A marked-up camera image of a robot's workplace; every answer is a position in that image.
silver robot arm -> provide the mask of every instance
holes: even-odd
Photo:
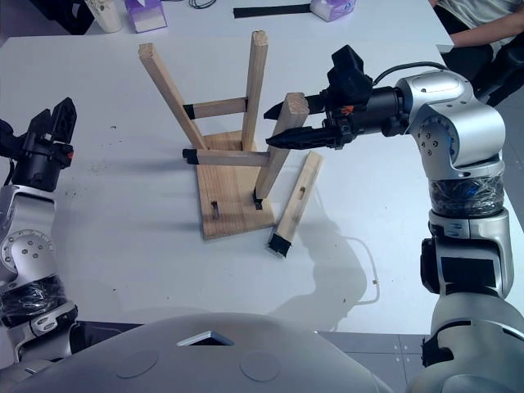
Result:
[[[13,184],[0,190],[0,315],[16,363],[71,355],[78,311],[57,276],[51,230],[52,192],[71,162],[75,121],[75,106],[66,98],[53,113],[33,118],[19,137],[0,123],[0,154],[14,160],[6,181]]]
[[[397,87],[429,180],[433,236],[422,243],[422,281],[440,295],[422,351],[427,368],[409,391],[520,391],[524,318],[504,300],[513,285],[504,122],[449,71]]]
[[[372,88],[350,47],[332,58],[330,86],[308,97],[310,109],[326,112],[323,127],[290,129],[268,144],[340,149],[362,134],[411,134],[432,206],[421,278],[440,298],[431,339],[422,348],[427,368],[409,391],[522,391],[524,318],[504,300],[513,285],[513,256],[503,207],[500,114],[479,102],[471,84],[451,71],[403,78],[394,88]],[[275,106],[266,115],[278,112]]]

white table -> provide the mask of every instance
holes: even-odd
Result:
[[[124,28],[115,35],[135,34],[122,2]],[[314,14],[261,16],[234,19],[234,7],[271,7],[304,4],[308,0],[217,0],[210,8],[195,10],[187,1],[162,2],[169,33],[189,37],[243,38],[253,30],[265,30],[276,38],[324,38],[375,40],[382,43],[431,43],[449,52],[453,42],[427,0],[359,0],[348,16],[326,23]],[[87,34],[104,34],[93,23]]]
[[[144,40],[155,42],[187,102],[245,92],[249,36],[12,38],[0,50],[0,118],[17,133],[66,96],[77,107],[75,159],[56,190],[53,236],[80,318],[146,323],[237,311],[318,330],[427,333],[436,296],[422,287],[418,261],[430,203],[411,138],[373,135],[343,151],[318,150],[325,162],[285,260],[265,250],[270,230],[204,242],[195,171],[181,158],[188,142],[138,60]],[[288,91],[325,88],[330,55],[346,41],[273,40],[260,114]],[[350,43],[372,77],[399,63],[440,60],[429,44]],[[308,124],[320,120],[310,116]],[[239,129],[242,117],[199,124],[217,133]],[[273,126],[259,117],[259,147]],[[272,190],[276,217],[304,155],[290,154]],[[516,263],[508,299],[524,311],[524,234],[507,207]]]

wooden leg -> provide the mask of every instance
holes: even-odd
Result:
[[[286,129],[302,127],[309,114],[308,102],[302,93],[288,93],[280,110],[277,125],[273,135],[277,135]],[[269,164],[260,169],[259,177],[256,179],[255,194],[256,200],[268,197],[271,187],[274,185],[280,170],[286,162],[289,150],[278,149],[270,146],[268,148]]]
[[[251,35],[251,53],[247,71],[247,111],[242,124],[242,150],[253,150],[256,117],[259,112],[260,91],[264,80],[265,59],[268,54],[268,37],[264,31]]]
[[[267,166],[269,153],[261,151],[183,149],[182,157],[191,165]]]
[[[165,99],[167,106],[173,112],[174,117],[176,117],[180,127],[182,127],[182,130],[189,138],[193,147],[196,149],[206,149],[206,142],[197,125],[187,116],[183,108],[183,99],[169,76],[164,62],[156,52],[155,45],[152,43],[140,44],[138,55],[147,73],[151,76],[151,79],[153,79],[160,94],[162,94],[162,97]]]
[[[269,241],[269,248],[283,256],[287,255],[287,251],[293,241],[296,228],[302,218],[309,195],[313,190],[314,182],[322,166],[322,161],[322,156],[314,151],[308,154],[282,218]]]

mortise hole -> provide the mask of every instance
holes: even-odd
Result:
[[[300,187],[300,191],[298,193],[298,200],[301,201],[305,194],[305,187]]]
[[[213,219],[218,219],[220,217],[219,203],[217,201],[212,201],[211,207],[213,208]]]

black cable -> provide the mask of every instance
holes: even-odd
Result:
[[[415,61],[414,63],[396,65],[395,67],[391,67],[385,70],[375,79],[375,81],[373,82],[373,86],[376,86],[381,80],[383,80],[385,77],[387,77],[389,74],[392,74],[395,71],[406,70],[408,68],[415,68],[415,67],[434,67],[434,68],[438,68],[439,70],[449,70],[449,68],[446,67],[445,65],[442,65],[440,63],[435,63],[434,61]]]
[[[9,159],[9,173],[7,174],[6,181],[3,182],[3,185],[6,186],[11,182],[13,174],[15,173],[15,161],[12,158]]]
[[[216,0],[208,0],[207,2],[198,3],[197,0],[189,0],[189,5],[197,10],[203,10],[204,8],[209,8],[216,3]]]

